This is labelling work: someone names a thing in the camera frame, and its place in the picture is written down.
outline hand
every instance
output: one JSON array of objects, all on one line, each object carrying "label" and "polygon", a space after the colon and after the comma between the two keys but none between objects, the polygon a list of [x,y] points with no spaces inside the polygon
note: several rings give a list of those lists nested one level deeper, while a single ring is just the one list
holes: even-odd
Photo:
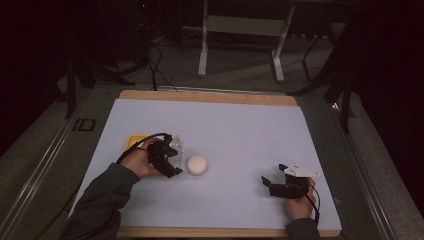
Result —
[{"label": "hand", "polygon": [[149,154],[147,153],[147,147],[149,144],[157,140],[159,139],[152,138],[143,142],[141,146],[138,146],[138,148],[141,149],[134,149],[134,151],[122,160],[121,165],[133,171],[140,179],[149,176],[161,175],[156,168],[149,164]]},{"label": "hand", "polygon": [[[307,178],[311,186],[315,187],[315,182],[312,178]],[[308,196],[315,203],[313,188],[309,186]],[[292,220],[300,218],[310,218],[312,215],[313,206],[306,197],[300,199],[287,200],[287,212]]]}]

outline dark background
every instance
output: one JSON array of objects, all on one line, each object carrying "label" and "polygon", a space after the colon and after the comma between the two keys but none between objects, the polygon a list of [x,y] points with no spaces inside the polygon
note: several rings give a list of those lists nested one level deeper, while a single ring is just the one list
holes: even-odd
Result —
[{"label": "dark background", "polygon": [[[103,15],[99,2],[104,7]],[[181,36],[182,25],[201,26],[202,1],[161,0],[160,3],[162,10],[157,26],[176,39]],[[354,91],[360,95],[365,110],[423,214],[424,119],[421,103],[424,102],[424,47],[421,37],[424,36],[424,7],[413,1],[361,3],[378,3],[380,7],[370,14],[372,47],[355,73]],[[236,7],[233,5],[231,14],[239,16],[274,17],[285,8],[278,6],[269,10],[268,6],[262,8],[254,1],[234,1],[233,4]],[[137,18],[129,11],[130,5],[113,6],[110,0],[1,1],[0,155],[61,95],[56,82],[66,72],[69,55],[64,30],[78,38],[84,34],[72,30],[86,26],[92,35],[84,35],[88,45],[79,46],[79,50],[97,52],[89,54],[105,64],[113,65],[116,57],[134,57],[125,49],[133,34],[133,20]],[[216,1],[210,7],[211,12],[223,9],[229,9],[228,1]],[[320,33],[323,21],[348,21],[352,12],[357,11],[361,11],[360,7],[347,10],[342,7],[334,11],[328,6],[300,6],[296,9],[290,32],[312,37]],[[151,19],[156,17],[155,11],[150,14],[153,14]],[[361,37],[369,32],[357,34],[355,37]],[[349,46],[355,42],[346,41],[344,44]]]}]

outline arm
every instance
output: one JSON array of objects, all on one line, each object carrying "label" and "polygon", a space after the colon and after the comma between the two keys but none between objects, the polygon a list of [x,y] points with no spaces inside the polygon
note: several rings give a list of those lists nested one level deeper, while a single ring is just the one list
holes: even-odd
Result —
[{"label": "arm", "polygon": [[[309,184],[315,186],[315,182],[308,178]],[[308,196],[315,202],[312,187],[309,187]],[[292,222],[286,230],[291,240],[318,240],[321,239],[318,228],[311,218],[312,205],[306,197],[287,200],[287,212]]]},{"label": "arm", "polygon": [[75,205],[60,239],[114,239],[121,222],[119,210],[130,199],[132,186],[144,177],[160,174],[147,157],[147,151],[135,150],[94,179]]}]

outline gray floor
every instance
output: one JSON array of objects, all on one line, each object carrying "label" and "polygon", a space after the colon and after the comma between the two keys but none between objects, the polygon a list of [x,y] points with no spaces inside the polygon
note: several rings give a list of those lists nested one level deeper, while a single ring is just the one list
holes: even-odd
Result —
[{"label": "gray floor", "polygon": [[[159,70],[180,91],[197,89],[283,94],[307,85],[300,61],[311,41],[298,37],[286,41],[282,53],[284,83],[275,81],[270,57],[273,45],[272,41],[267,41],[265,39],[252,47],[252,44],[228,45],[212,40],[207,76],[204,78],[197,77],[198,37],[191,36],[180,46],[172,44],[167,38],[155,42],[162,52]],[[322,67],[331,49],[332,45],[326,39],[317,44],[308,58],[312,75]],[[154,48],[151,58],[153,61],[159,58],[159,52]],[[137,83],[134,89],[151,88],[149,69],[129,74],[126,78]],[[157,80],[166,83],[160,74],[157,74]],[[165,85],[161,86],[162,90],[174,90],[169,84]],[[337,200],[336,208],[347,239],[420,239],[424,236],[424,221],[409,198],[359,97],[354,95],[352,99],[351,134],[347,136],[338,126],[337,112],[323,102],[322,94],[326,87],[299,97],[297,101],[305,113],[330,190]],[[84,177],[113,100],[122,89],[127,87],[107,79],[99,79],[92,90],[78,88],[81,105],[73,118],[64,120],[64,103],[52,104],[1,158],[2,221],[38,162],[46,158],[46,153],[54,159],[33,200],[18,219],[10,239],[34,239],[72,197]],[[94,131],[66,131],[67,127],[73,127],[77,118],[95,119]],[[57,139],[63,141],[58,142],[60,149],[56,151],[50,143]],[[340,147],[340,142],[347,147]],[[66,208],[40,239],[56,239],[68,211],[69,208]]]}]

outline white ball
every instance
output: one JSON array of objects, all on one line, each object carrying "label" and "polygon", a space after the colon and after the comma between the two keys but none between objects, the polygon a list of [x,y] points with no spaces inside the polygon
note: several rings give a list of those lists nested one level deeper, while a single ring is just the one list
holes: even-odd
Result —
[{"label": "white ball", "polygon": [[193,156],[187,161],[188,172],[193,176],[201,176],[208,169],[206,159],[201,156]]}]

